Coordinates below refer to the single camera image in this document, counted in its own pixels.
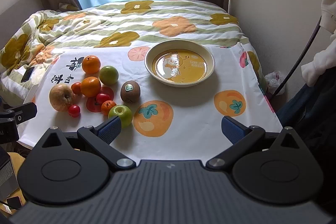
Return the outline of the black curved stand pole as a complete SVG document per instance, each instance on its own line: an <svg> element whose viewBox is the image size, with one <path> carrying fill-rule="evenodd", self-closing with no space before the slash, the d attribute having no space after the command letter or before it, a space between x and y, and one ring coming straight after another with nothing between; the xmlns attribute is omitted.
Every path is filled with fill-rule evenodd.
<svg viewBox="0 0 336 224"><path fill-rule="evenodd" d="M321 16L319 17L319 20L317 22L317 25L315 26L315 29L313 31L313 33L311 34L306 46L304 47L303 51L301 52L301 54L299 55L297 61L295 62L295 64L292 66L291 70L289 71L289 73L286 75L286 77L284 78L283 82L280 84L280 86L275 90L275 92L271 95L271 99L273 99L274 97L276 97L277 95L280 94L280 91L285 87L285 84L288 82L288 80L292 77L293 73L296 71L296 69L298 68L298 66L300 65L301 61L303 60L303 58L305 57L305 55L307 54L309 48L311 47L312 43L314 42L319 29L321 28L320 26L320 22L321 22Z"/></svg>

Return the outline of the small orange tangerine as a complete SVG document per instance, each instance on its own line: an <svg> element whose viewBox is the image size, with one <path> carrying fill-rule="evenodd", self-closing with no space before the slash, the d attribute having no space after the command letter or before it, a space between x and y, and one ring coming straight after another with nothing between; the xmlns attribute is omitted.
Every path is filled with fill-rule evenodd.
<svg viewBox="0 0 336 224"><path fill-rule="evenodd" d="M116 103L113 100L107 100L101 105L101 113L104 116L108 116L110 110L116 106Z"/></svg>

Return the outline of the small red cherry tomato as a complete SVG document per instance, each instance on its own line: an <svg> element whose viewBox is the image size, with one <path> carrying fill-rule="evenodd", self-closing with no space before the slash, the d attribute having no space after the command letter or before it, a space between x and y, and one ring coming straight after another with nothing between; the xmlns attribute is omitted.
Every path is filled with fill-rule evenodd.
<svg viewBox="0 0 336 224"><path fill-rule="evenodd" d="M76 118L80 116L80 107L78 105L71 105L68 108L68 114L72 117L72 118Z"/></svg>

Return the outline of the large yellowish red apple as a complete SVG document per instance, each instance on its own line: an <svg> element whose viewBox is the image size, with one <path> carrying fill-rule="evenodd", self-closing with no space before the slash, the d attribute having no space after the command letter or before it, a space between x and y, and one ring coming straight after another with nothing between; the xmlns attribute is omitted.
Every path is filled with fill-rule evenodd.
<svg viewBox="0 0 336 224"><path fill-rule="evenodd" d="M74 104L75 94L66 84L57 84L49 92L49 101L56 111L67 111Z"/></svg>

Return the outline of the white plastic bag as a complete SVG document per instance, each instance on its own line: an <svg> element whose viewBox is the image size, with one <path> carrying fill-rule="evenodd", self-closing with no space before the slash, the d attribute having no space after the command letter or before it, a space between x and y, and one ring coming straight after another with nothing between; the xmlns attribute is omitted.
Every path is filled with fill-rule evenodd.
<svg viewBox="0 0 336 224"><path fill-rule="evenodd" d="M277 88L282 84L285 77L280 71L273 71L265 76L268 92L274 94Z"/></svg>

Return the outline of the small green apple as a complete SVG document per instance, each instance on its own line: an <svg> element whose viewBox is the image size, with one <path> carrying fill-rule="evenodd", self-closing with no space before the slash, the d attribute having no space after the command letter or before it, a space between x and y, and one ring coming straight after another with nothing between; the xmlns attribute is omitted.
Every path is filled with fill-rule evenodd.
<svg viewBox="0 0 336 224"><path fill-rule="evenodd" d="M126 105L116 105L112 107L108 113L108 118L119 117L121 121L121 128L129 126L133 120L133 114Z"/></svg>

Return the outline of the yellow cream ceramic bowl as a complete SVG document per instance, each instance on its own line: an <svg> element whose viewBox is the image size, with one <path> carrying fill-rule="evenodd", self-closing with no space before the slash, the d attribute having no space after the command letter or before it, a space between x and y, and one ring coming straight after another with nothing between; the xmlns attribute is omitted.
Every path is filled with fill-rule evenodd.
<svg viewBox="0 0 336 224"><path fill-rule="evenodd" d="M212 53L187 40L169 40L155 45L148 50L144 63L154 79L176 88L200 84L215 70Z"/></svg>

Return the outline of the floral striped quilt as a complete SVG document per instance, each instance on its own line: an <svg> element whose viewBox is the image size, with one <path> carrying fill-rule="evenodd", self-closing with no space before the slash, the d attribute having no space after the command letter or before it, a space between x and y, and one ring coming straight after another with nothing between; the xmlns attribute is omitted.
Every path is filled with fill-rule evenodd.
<svg viewBox="0 0 336 224"><path fill-rule="evenodd" d="M112 2L84 10L62 3L57 11L31 14L1 49L1 98L12 106L23 103L47 68L66 50L140 47L168 39L225 48L242 44L261 88L267 89L256 51L237 18L205 1L144 0ZM21 83L29 67L35 67L31 78Z"/></svg>

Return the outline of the grey box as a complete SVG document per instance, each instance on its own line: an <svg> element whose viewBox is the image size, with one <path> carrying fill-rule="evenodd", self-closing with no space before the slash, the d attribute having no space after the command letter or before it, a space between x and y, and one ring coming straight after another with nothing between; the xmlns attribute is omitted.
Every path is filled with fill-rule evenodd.
<svg viewBox="0 0 336 224"><path fill-rule="evenodd" d="M4 201L19 188L10 155L1 147L0 199Z"/></svg>

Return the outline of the white fruit print cloth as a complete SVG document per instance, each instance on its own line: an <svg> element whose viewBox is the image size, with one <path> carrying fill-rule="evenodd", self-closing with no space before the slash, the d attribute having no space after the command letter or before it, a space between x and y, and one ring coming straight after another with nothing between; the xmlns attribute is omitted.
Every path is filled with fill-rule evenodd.
<svg viewBox="0 0 336 224"><path fill-rule="evenodd" d="M253 69L256 56L250 45L225 48L207 46L215 60L213 74L202 83L176 88L167 86L145 68L135 56L135 47L79 48L59 51L59 59L44 74L40 84L31 89L37 115L19 126L20 143L33 148L45 131L56 126L74 132L83 126L97 126L105 120L99 112L86 107L79 97L80 115L52 108L50 89L57 83L76 83L84 77L75 62L88 55L97 56L102 65L112 65L119 73L112 86L114 102L122 104L122 85L133 80L139 84L139 101L129 105L131 125L122 129L112 147L133 159L207 161L231 146L222 132L222 119L228 115L245 126L257 125L270 132L282 129L280 121L264 96Z"/></svg>

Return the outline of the round green orange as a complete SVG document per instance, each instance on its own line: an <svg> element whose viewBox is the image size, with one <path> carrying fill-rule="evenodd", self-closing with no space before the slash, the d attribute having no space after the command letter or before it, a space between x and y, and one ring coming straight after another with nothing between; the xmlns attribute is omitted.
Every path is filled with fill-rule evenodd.
<svg viewBox="0 0 336 224"><path fill-rule="evenodd" d="M100 69L99 79L106 86L112 86L118 81L118 70L110 65Z"/></svg>

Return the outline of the black smartphone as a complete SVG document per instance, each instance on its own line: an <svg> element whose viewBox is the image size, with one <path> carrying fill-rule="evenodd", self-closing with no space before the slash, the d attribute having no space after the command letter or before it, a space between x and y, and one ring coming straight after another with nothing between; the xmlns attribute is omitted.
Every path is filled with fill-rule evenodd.
<svg viewBox="0 0 336 224"><path fill-rule="evenodd" d="M22 79L21 79L21 83L25 83L27 82L30 78L31 78L31 75L34 71L35 67L29 67L26 69Z"/></svg>

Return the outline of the brown kiwi with sticker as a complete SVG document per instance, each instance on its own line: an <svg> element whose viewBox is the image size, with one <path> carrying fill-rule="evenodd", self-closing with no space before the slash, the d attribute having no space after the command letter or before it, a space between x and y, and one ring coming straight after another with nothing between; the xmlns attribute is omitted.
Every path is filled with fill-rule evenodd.
<svg viewBox="0 0 336 224"><path fill-rule="evenodd" d="M127 81L121 87L120 97L123 102L136 103L139 101L140 95L141 89L135 81Z"/></svg>

